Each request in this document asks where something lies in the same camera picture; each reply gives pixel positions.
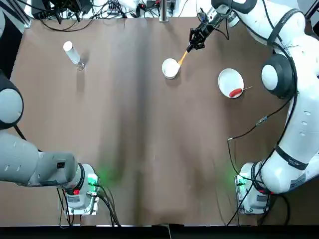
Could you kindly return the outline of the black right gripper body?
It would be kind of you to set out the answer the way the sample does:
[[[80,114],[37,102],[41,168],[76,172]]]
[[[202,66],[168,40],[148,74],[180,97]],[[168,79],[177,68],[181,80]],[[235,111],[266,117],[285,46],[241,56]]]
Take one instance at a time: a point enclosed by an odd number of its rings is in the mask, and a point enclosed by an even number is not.
[[[221,22],[224,18],[216,11],[210,13],[199,12],[199,29],[204,37],[208,37],[214,30],[226,36],[224,32],[219,30]]]

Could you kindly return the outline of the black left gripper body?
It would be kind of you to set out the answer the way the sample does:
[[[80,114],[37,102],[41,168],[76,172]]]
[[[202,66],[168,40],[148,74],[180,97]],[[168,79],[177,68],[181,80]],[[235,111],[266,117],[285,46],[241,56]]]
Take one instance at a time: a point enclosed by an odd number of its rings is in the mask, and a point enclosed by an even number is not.
[[[59,10],[69,9],[72,12],[79,12],[82,6],[78,0],[54,0],[53,5]]]

